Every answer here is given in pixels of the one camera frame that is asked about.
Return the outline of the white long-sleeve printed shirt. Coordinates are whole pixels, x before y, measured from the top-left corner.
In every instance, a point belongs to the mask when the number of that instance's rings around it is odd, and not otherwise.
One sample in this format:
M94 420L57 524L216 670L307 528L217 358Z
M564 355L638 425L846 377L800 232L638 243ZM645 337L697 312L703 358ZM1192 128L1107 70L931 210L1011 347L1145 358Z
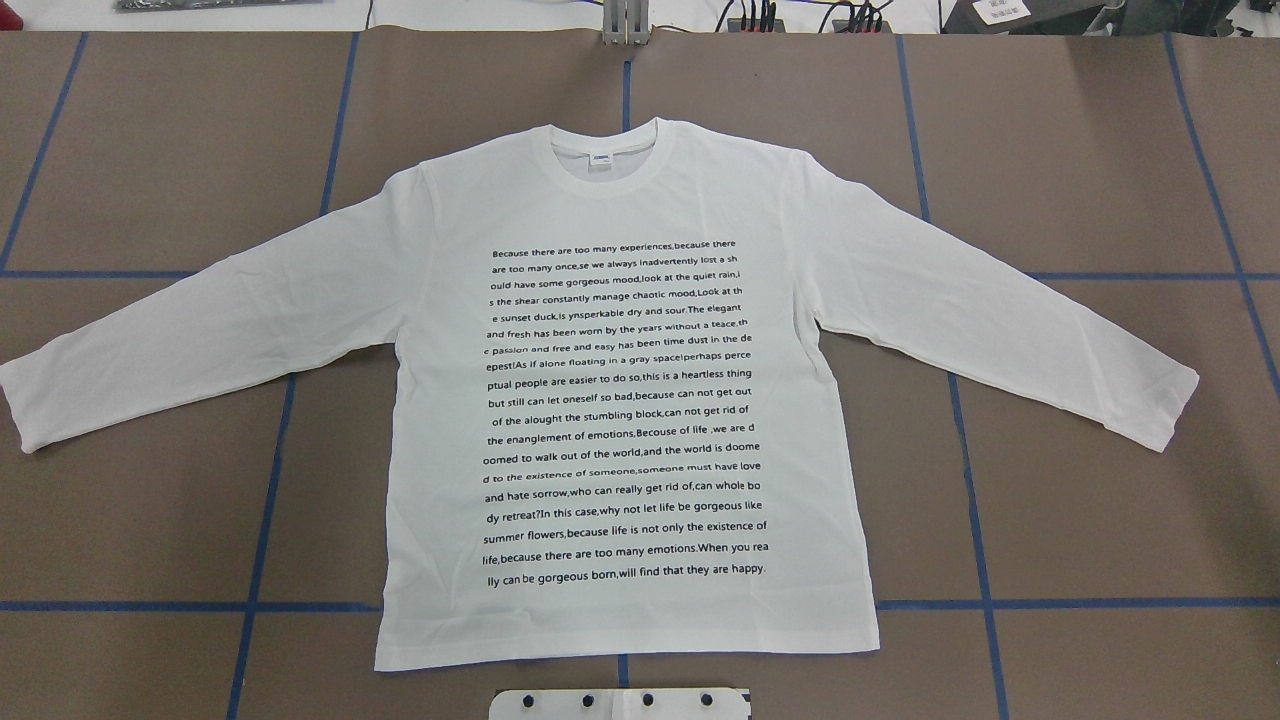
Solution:
M822 331L1156 452L1199 382L808 152L657 118L424 161L3 389L31 454L392 345L380 673L859 653L881 638Z

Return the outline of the upper orange black adapter box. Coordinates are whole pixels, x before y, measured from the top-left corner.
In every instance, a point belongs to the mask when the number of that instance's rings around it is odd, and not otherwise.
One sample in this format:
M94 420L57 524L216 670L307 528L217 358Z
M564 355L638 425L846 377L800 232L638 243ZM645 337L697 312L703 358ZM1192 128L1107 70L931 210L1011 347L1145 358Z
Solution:
M785 23L778 18L777 1L728 1L719 15L717 32L728 33L782 33Z

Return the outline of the orange black adapter box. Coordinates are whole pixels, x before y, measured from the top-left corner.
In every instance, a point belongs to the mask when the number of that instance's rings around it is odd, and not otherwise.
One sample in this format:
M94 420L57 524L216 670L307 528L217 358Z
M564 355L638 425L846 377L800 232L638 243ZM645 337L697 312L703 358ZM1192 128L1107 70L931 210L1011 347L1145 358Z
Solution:
M836 1L823 15L819 31L831 28L835 35L878 35L890 32L883 10L892 1ZM844 19L832 15L838 8L846 8Z
M717 32L728 33L782 33L785 23L778 18L777 1L728 1L719 15Z

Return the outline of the lower orange black adapter box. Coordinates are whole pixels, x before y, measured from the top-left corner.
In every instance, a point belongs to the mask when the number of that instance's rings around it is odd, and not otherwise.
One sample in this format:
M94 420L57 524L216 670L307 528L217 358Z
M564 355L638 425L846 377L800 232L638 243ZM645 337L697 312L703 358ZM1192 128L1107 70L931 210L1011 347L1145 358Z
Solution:
M823 15L819 31L831 28L835 35L878 35L890 32L883 10L892 1L836 1ZM846 8L844 19L832 15L838 8Z

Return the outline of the silver foil tray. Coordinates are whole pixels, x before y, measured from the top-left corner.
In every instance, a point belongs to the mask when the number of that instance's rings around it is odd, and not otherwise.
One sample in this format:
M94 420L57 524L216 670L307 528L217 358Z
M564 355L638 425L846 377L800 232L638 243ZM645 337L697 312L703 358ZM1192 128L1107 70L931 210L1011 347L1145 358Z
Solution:
M280 6L319 4L319 0L119 0L113 9L123 13L193 12L239 6Z

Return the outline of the aluminium frame post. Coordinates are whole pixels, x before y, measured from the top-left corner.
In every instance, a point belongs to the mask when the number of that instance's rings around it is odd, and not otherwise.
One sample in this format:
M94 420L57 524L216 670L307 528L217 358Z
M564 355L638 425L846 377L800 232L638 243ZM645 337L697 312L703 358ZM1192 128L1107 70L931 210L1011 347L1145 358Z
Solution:
M603 24L602 40L608 45L649 44L652 27L649 23L648 0L602 0Z

